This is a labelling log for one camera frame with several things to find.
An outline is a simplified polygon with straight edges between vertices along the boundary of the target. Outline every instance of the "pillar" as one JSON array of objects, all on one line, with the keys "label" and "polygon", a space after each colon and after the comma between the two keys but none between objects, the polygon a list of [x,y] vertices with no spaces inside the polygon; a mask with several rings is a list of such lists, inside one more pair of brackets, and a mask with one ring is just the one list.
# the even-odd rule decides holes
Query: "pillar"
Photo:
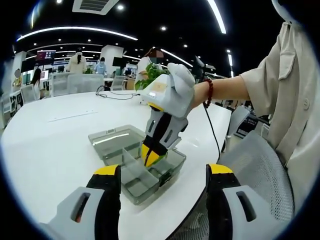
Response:
[{"label": "pillar", "polygon": [[106,45],[101,49],[100,58],[105,58],[105,66],[106,71],[108,74],[112,74],[113,71],[118,69],[118,66],[113,66],[114,58],[122,58],[122,55],[124,53],[124,48],[119,46],[113,46],[113,45]]}]

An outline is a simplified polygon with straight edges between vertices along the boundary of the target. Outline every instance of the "potted plant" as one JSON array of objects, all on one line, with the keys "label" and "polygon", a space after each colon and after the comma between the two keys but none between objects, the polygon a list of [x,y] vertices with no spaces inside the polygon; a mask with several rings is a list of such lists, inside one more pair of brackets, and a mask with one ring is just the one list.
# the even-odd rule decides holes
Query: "potted plant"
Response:
[{"label": "potted plant", "polygon": [[141,89],[145,89],[147,86],[149,86],[149,84],[151,84],[157,77],[159,77],[161,74],[169,74],[169,71],[167,69],[164,70],[160,70],[158,69],[158,67],[156,65],[154,65],[153,63],[150,63],[146,69],[145,69],[146,73],[144,74],[145,76],[148,76],[147,79],[143,79],[140,81],[137,81],[134,85],[134,89],[137,90],[141,90]]}]

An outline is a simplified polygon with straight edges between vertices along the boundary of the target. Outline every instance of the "black cable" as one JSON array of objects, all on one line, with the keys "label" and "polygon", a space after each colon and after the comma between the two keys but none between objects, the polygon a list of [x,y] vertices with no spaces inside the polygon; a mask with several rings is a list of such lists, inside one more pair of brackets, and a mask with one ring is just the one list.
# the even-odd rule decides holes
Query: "black cable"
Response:
[{"label": "black cable", "polygon": [[138,93],[122,93],[122,94],[119,94],[119,93],[115,93],[115,92],[109,91],[110,93],[115,94],[115,95],[131,95],[131,97],[128,97],[128,98],[111,97],[111,96],[108,96],[107,94],[104,94],[104,93],[101,94],[100,93],[105,87],[107,87],[107,86],[104,86],[104,85],[99,86],[97,88],[96,92],[95,92],[95,95],[99,96],[99,97],[102,97],[102,98],[106,98],[106,99],[116,99],[116,100],[129,100],[129,99],[132,99],[134,96],[140,96],[140,94],[138,94]]},{"label": "black cable", "polygon": [[206,116],[208,117],[208,120],[209,120],[211,129],[212,129],[212,133],[213,133],[213,136],[214,136],[214,140],[215,140],[216,146],[217,146],[217,148],[218,148],[218,153],[219,153],[218,160],[219,160],[219,159],[220,159],[220,147],[219,147],[219,144],[218,144],[218,141],[217,141],[217,138],[216,138],[216,134],[215,134],[215,131],[214,131],[214,127],[212,126],[212,122],[211,122],[211,119],[210,119],[210,117],[209,117],[209,113],[208,113],[208,111],[207,111],[207,109],[206,109],[206,107],[205,107],[205,103],[203,103],[203,107],[204,107]]}]

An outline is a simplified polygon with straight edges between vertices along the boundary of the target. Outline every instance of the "white table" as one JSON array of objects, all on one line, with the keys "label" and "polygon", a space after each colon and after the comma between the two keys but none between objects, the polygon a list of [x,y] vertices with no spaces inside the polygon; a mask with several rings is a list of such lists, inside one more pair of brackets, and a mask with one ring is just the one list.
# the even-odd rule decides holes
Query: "white table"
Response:
[{"label": "white table", "polygon": [[[17,112],[1,138],[4,165],[8,181],[36,222],[49,222],[57,205],[77,187],[86,186],[93,172],[104,166],[89,134],[127,124],[145,130],[150,109],[139,101],[139,96],[114,100],[88,92],[31,102]],[[208,113],[221,149],[231,112],[211,105]],[[206,164],[216,163],[218,150],[202,105],[191,111],[188,121],[177,145],[187,158],[176,180],[140,206],[120,195],[120,240],[166,239],[203,192]]]}]

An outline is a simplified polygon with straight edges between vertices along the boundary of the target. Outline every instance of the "mesh chair back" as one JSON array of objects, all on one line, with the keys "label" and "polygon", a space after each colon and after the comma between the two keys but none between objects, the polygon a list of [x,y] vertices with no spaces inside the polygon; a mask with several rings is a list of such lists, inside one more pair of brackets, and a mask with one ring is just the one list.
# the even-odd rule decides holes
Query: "mesh chair back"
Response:
[{"label": "mesh chair back", "polygon": [[68,77],[68,94],[89,93],[97,91],[104,85],[104,76],[101,74],[73,74]]},{"label": "mesh chair back", "polygon": [[53,97],[68,94],[67,82],[68,76],[73,75],[71,72],[62,72],[52,74],[52,95]]},{"label": "mesh chair back", "polygon": [[126,76],[115,76],[112,81],[111,90],[124,90],[125,78]]},{"label": "mesh chair back", "polygon": [[228,136],[233,135],[244,120],[248,117],[250,111],[244,106],[238,106],[230,117]]},{"label": "mesh chair back", "polygon": [[270,213],[279,221],[294,216],[290,180],[275,151],[251,131],[218,164],[229,167],[241,185],[248,185],[270,204]]},{"label": "mesh chair back", "polygon": [[37,100],[34,85],[29,84],[20,88],[23,103],[28,104]]}]

